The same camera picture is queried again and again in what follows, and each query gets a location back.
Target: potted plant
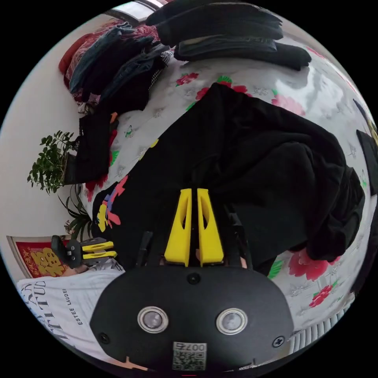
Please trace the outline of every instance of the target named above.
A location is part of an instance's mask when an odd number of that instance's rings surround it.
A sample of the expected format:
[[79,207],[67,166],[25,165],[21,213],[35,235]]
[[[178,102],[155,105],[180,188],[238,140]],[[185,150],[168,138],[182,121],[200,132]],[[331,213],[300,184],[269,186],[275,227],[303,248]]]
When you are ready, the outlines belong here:
[[75,155],[69,153],[75,150],[75,142],[71,141],[74,133],[58,131],[53,136],[41,139],[44,146],[37,161],[29,172],[28,182],[45,189],[48,194],[63,185],[75,184]]
[[64,228],[66,232],[71,235],[72,239],[77,239],[78,236],[80,235],[79,241],[83,241],[85,230],[87,230],[88,235],[90,235],[92,219],[90,218],[88,213],[85,211],[83,203],[80,200],[79,193],[80,193],[80,187],[78,185],[72,185],[71,190],[70,190],[70,195],[66,199],[65,203],[63,203],[63,201],[60,199],[59,196],[58,197],[59,197],[60,202],[63,204],[63,206],[67,209],[68,214],[72,218],[74,218],[73,220],[71,221],[68,220],[65,223]]

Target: white t-shirt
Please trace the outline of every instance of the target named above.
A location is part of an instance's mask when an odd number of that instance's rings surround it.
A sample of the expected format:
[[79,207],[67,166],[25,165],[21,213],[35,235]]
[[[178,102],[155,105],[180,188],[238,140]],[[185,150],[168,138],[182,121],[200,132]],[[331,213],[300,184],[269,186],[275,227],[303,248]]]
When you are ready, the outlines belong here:
[[102,361],[102,350],[89,326],[103,290],[124,272],[113,259],[68,277],[20,280],[17,289],[35,317],[57,338]]

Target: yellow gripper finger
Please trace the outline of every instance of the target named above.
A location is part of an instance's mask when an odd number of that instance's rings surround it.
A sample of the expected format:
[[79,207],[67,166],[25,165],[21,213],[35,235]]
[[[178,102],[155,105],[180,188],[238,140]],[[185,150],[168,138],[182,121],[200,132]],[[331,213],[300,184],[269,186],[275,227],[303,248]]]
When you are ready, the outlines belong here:
[[117,257],[117,252],[116,251],[103,251],[103,252],[97,252],[97,253],[84,253],[83,254],[83,260],[99,259],[103,257],[115,258]]
[[224,257],[223,248],[207,189],[197,189],[197,202],[201,266],[221,263]]
[[96,251],[102,251],[104,249],[113,248],[114,244],[112,241],[106,241],[104,243],[98,243],[98,244],[92,244],[92,245],[85,245],[82,247],[83,252],[96,252]]
[[168,263],[189,264],[192,224],[192,190],[182,189],[164,258]]

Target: red poster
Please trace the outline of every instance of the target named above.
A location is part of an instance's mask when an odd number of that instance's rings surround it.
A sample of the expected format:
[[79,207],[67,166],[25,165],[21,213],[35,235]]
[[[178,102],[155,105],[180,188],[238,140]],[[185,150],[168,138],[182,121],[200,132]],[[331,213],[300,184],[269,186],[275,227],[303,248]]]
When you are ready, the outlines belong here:
[[44,276],[59,277],[68,266],[63,264],[51,250],[51,242],[15,241],[20,258],[33,278]]

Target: green plant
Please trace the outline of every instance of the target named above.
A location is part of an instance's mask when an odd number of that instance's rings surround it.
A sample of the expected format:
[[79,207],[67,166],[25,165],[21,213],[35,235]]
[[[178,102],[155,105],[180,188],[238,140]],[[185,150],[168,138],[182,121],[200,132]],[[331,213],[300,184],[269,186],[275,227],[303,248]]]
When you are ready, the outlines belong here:
[[37,161],[29,172],[28,182],[45,189],[48,194],[56,191],[63,185],[65,159],[67,152],[73,150],[70,141],[74,133],[58,131],[53,136],[41,139],[40,146],[44,146]]
[[[72,195],[72,188],[75,189],[74,196]],[[59,200],[63,204],[63,206],[67,209],[68,214],[72,218],[74,218],[73,220],[71,221],[68,220],[65,223],[64,227],[65,227],[66,232],[71,235],[72,239],[78,239],[78,236],[80,235],[79,241],[83,241],[85,229],[87,229],[88,235],[90,235],[92,219],[90,218],[88,213],[85,211],[83,203],[80,200],[78,186],[77,185],[71,186],[70,195],[66,199],[65,203],[63,203],[60,197],[59,197]],[[72,208],[70,207],[70,202],[72,203],[74,210],[72,210]]]

